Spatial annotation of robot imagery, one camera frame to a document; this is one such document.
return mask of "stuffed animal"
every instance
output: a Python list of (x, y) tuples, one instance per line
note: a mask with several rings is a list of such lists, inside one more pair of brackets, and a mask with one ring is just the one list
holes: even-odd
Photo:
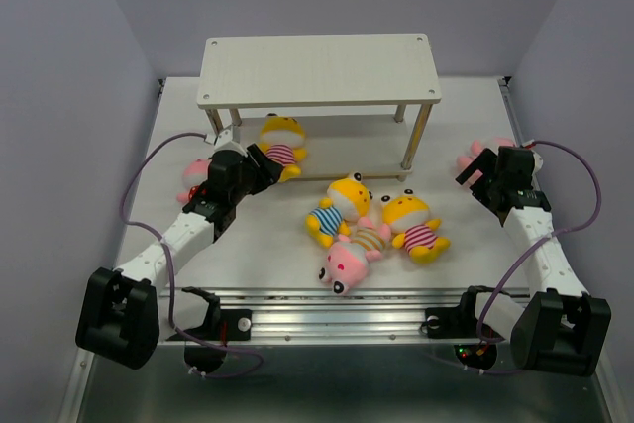
[(411, 189), (394, 198), (383, 195), (380, 200), (383, 222), (395, 235), (392, 245), (399, 249), (405, 247), (415, 263), (428, 264), (451, 245), (447, 238), (435, 233), (440, 227), (440, 218), (430, 220), (429, 206)]
[(196, 188), (207, 180), (207, 169), (209, 168), (209, 159), (198, 159), (187, 166), (185, 172), (182, 173), (182, 184), (185, 186), (186, 192), (180, 192), (176, 196), (176, 200), (180, 203), (187, 203), (191, 200), (193, 192)]
[(269, 114), (260, 132), (260, 140), (258, 146), (262, 152), (284, 166), (280, 182), (301, 175), (297, 163), (306, 159), (307, 152), (302, 148), (306, 133), (296, 119)]
[[(479, 156), (482, 151), (484, 151), (484, 149), (491, 149), (497, 154), (497, 151), (502, 146), (513, 148), (515, 147), (515, 142), (512, 139), (507, 138), (491, 138), (486, 141), (473, 141), (471, 147), (469, 148), (469, 155), (458, 156), (458, 158), (456, 159), (458, 171), (462, 172), (463, 170), (465, 170), (474, 161), (474, 159)], [(535, 168), (533, 169), (533, 175), (535, 175), (542, 168), (544, 160), (535, 151), (533, 151), (533, 155), (535, 156)], [(477, 170), (467, 180), (467, 184), (473, 185), (480, 177), (482, 177), (482, 173)]]
[(335, 281), (335, 294), (346, 294), (366, 278), (370, 262), (383, 258), (383, 251), (392, 236), (387, 225), (377, 229), (368, 217), (362, 217), (357, 226), (352, 237), (339, 236), (340, 241), (330, 247), (325, 267), (319, 271), (320, 281)]
[(306, 217), (308, 233), (324, 248), (330, 248), (339, 233), (350, 235), (346, 222), (357, 222), (370, 210), (371, 194), (358, 172), (330, 184), (319, 207)]

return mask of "white shelf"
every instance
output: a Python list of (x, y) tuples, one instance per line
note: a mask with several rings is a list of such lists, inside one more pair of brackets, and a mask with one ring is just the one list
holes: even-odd
[[(263, 118), (240, 126), (243, 144), (258, 143)], [(407, 175), (400, 163), (409, 139), (407, 126), (393, 115), (312, 116), (299, 118), (306, 131), (308, 157), (299, 165), (301, 180), (334, 179), (358, 171), (364, 177)]]
[(424, 34), (209, 39), (200, 78), (202, 109), (436, 104), (442, 98)]
[[(183, 131), (209, 132), (205, 115), (192, 107), (197, 84), (197, 78), (167, 81), (151, 148)], [(392, 250), (386, 260), (372, 264), (370, 276), (352, 295), (375, 295), (378, 290), (445, 292), (472, 284), (495, 285), (519, 256), (497, 219), (454, 182), (456, 156), (473, 139), (512, 135), (496, 79), (444, 78), (442, 86), (444, 107), (431, 116), (412, 175), (404, 184), (393, 179), (371, 180), (369, 185), (375, 196), (405, 186), (419, 190), (432, 211), (443, 219), (440, 232), (452, 240), (452, 246), (426, 267)], [(337, 109), (346, 114), (367, 112), (366, 108)], [(393, 111), (393, 107), (383, 109), (383, 113)], [(251, 112), (265, 115), (268, 110)], [(410, 108), (405, 120), (411, 125), (414, 117), (414, 108)], [(180, 209), (175, 196), (182, 190), (183, 169), (190, 161), (208, 155), (209, 148), (196, 139), (176, 141), (161, 151), (141, 177), (132, 218), (165, 230)], [(325, 252), (306, 234), (303, 223), (326, 186), (325, 182), (291, 181), (247, 197), (238, 207), (235, 223), (218, 243), (189, 263), (178, 276), (177, 285), (271, 292), (311, 290), (332, 296), (332, 291), (317, 279)], [(143, 230), (128, 229), (119, 263), (151, 241)], [(508, 287), (526, 287), (521, 271), (511, 278)]]

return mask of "cable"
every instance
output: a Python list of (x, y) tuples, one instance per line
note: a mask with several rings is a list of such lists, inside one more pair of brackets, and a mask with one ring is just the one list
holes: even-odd
[(546, 236), (540, 238), (528, 250), (526, 250), (522, 254), (522, 256), (520, 256), (517, 259), (517, 261), (508, 269), (506, 274), (502, 277), (502, 279), (499, 281), (499, 283), (495, 287), (495, 290), (489, 296), (488, 300), (486, 301), (486, 304), (484, 304), (484, 307), (482, 308), (482, 312), (479, 315), (479, 319), (477, 320), (477, 327), (475, 328), (477, 336), (480, 339), (482, 339), (483, 341), (491, 343), (491, 344), (496, 344), (498, 342), (502, 342), (504, 339), (503, 338), (488, 338), (482, 333), (482, 326), (484, 325), (484, 318), (486, 317), (486, 314), (488, 313), (488, 311), (490, 310), (491, 306), (493, 305), (493, 301), (498, 296), (498, 294), (502, 291), (502, 288), (504, 287), (504, 284), (506, 284), (508, 279), (510, 279), (510, 277), (513, 275), (513, 273), (515, 273), (517, 271), (517, 269), (520, 266), (522, 266), (522, 264), (533, 253), (535, 253), (535, 251), (539, 247), (544, 245), (546, 242), (548, 242), (552, 238), (559, 237), (561, 235), (566, 235), (567, 233), (578, 232), (580, 230), (586, 229), (587, 227), (592, 225), (592, 223), (594, 223), (594, 221), (598, 217), (599, 212), (601, 211), (601, 204), (603, 202), (603, 197), (602, 197), (602, 194), (601, 194), (601, 186), (598, 183), (598, 178), (596, 177), (596, 174), (594, 173), (594, 170), (592, 170), (592, 167), (587, 162), (587, 160), (585, 160), (582, 156), (580, 156), (578, 153), (576, 153), (572, 149), (570, 149), (570, 148), (568, 148), (566, 146), (563, 146), (561, 144), (558, 144), (558, 143), (553, 143), (551, 141), (532, 141), (531, 143), (529, 143), (526, 146), (526, 148), (527, 149), (531, 149), (531, 148), (533, 148), (533, 146), (537, 146), (537, 145), (550, 146), (552, 148), (560, 149), (560, 150), (565, 151), (566, 153), (570, 154), (571, 156), (573, 156), (579, 162), (581, 162), (583, 167), (585, 167), (585, 170), (587, 170), (587, 172), (589, 173), (590, 178), (592, 179), (592, 184), (594, 185), (594, 191), (596, 193), (596, 202), (595, 202), (595, 205), (594, 205), (594, 211), (592, 212), (592, 215), (590, 216), (590, 218), (588, 218), (585, 222), (581, 223), (580, 225), (576, 225), (576, 226), (570, 227), (570, 228), (561, 228), (561, 229), (555, 230), (550, 235), (546, 235)]
[(126, 202), (128, 200), (128, 195), (130, 194), (130, 191), (132, 190), (132, 187), (134, 186), (134, 184), (139, 179), (139, 176), (141, 175), (141, 172), (143, 171), (145, 166), (148, 165), (150, 160), (152, 160), (154, 158), (154, 156), (162, 148), (164, 148), (167, 144), (171, 143), (172, 141), (175, 141), (175, 140), (180, 139), (180, 138), (202, 138), (202, 139), (205, 139), (206, 136), (204, 134), (201, 134), (201, 133), (180, 133), (180, 134), (176, 134), (174, 136), (171, 136), (171, 137), (165, 139), (162, 143), (160, 143), (158, 146), (156, 146), (154, 148), (154, 150), (141, 163), (141, 165), (139, 166), (139, 169), (137, 170), (137, 172), (133, 175), (132, 179), (130, 180), (130, 183), (128, 183), (128, 186), (126, 187), (126, 190), (124, 191), (123, 196), (121, 197), (121, 201), (119, 202), (119, 217), (121, 218), (123, 223), (125, 223), (129, 227), (138, 227), (138, 228), (142, 228), (142, 229), (146, 230), (147, 232), (150, 232), (152, 235), (154, 235), (154, 237), (158, 240), (158, 243), (162, 246), (163, 252), (165, 253), (165, 262), (166, 262), (166, 265), (167, 265), (167, 274), (169, 276), (169, 310), (168, 310), (168, 314), (167, 314), (167, 319), (169, 321), (169, 325), (173, 328), (173, 330), (176, 332), (176, 334), (181, 336), (183, 339), (186, 339), (186, 340), (191, 341), (191, 342), (195, 342), (196, 344), (198, 344), (200, 346), (203, 346), (203, 347), (207, 347), (208, 349), (213, 349), (215, 351), (222, 351), (222, 352), (226, 352), (228, 354), (243, 354), (243, 355), (253, 356), (257, 360), (256, 363), (253, 364), (251, 367), (249, 367), (249, 368), (247, 368), (245, 370), (235, 371), (233, 373), (225, 373), (225, 374), (216, 375), (216, 374), (213, 374), (213, 373), (205, 373), (204, 371), (199, 371), (196, 368), (189, 368), (189, 371), (191, 373), (195, 373), (196, 375), (199, 375), (199, 376), (201, 376), (203, 378), (214, 378), (214, 379), (217, 379), (217, 378), (235, 378), (237, 376), (243, 376), (243, 375), (246, 375), (248, 373), (251, 373), (252, 371), (255, 371), (255, 370), (259, 369), (262, 366), (262, 364), (264, 363), (263, 355), (260, 354), (257, 351), (251, 351), (249, 349), (239, 349), (239, 348), (235, 348), (235, 347), (216, 346), (216, 345), (211, 344), (211, 343), (209, 343), (207, 341), (203, 341), (202, 339), (198, 339), (197, 337), (194, 337), (191, 334), (186, 333), (185, 331), (183, 331), (182, 329), (180, 329), (176, 325), (176, 323), (174, 322), (174, 305), (175, 305), (175, 302), (176, 302), (176, 275), (175, 275), (175, 272), (174, 272), (174, 264), (173, 264), (173, 260), (172, 260), (172, 257), (171, 257), (171, 251), (169, 250), (169, 247), (163, 242), (161, 232), (159, 232), (157, 229), (151, 227), (147, 223), (136, 222), (136, 221), (129, 220), (126, 217), (126, 213), (125, 213), (125, 208), (126, 208)]

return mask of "pink plush toy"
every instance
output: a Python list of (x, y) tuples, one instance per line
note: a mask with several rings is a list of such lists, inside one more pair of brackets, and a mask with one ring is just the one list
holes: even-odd
[[(484, 149), (491, 149), (497, 154), (499, 148), (503, 146), (512, 148), (515, 147), (515, 142), (508, 138), (491, 138), (486, 141), (473, 141), (469, 149), (469, 156), (458, 156), (456, 159), (458, 171), (462, 172), (465, 170), (474, 161), (474, 159), (479, 156), (482, 151), (484, 151)], [(533, 170), (533, 174), (535, 174), (540, 170), (540, 168), (542, 168), (544, 161), (536, 152), (533, 151), (533, 154), (535, 156), (535, 169)], [(480, 177), (482, 177), (481, 172), (475, 172), (469, 180), (467, 180), (467, 184), (473, 185)]]
[(357, 226), (353, 236), (339, 235), (340, 241), (330, 247), (326, 266), (319, 271), (320, 281), (335, 281), (335, 294), (346, 294), (363, 281), (370, 271), (370, 262), (383, 257), (391, 238), (387, 225), (377, 229), (368, 217), (361, 218)]
[(209, 159), (198, 159), (187, 166), (185, 172), (182, 173), (182, 184), (185, 186), (186, 192), (181, 192), (176, 196), (180, 203), (187, 203), (190, 200), (192, 189), (195, 189), (207, 179), (207, 168), (209, 168)]

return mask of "lower shelf board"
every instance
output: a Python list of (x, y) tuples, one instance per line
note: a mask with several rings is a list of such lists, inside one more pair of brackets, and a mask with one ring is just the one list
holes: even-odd
[[(295, 180), (341, 178), (351, 171), (366, 178), (411, 173), (400, 166), (409, 141), (404, 122), (391, 115), (312, 116), (298, 118), (306, 132), (308, 156)], [(240, 126), (242, 144), (258, 143), (264, 118), (246, 118)]]

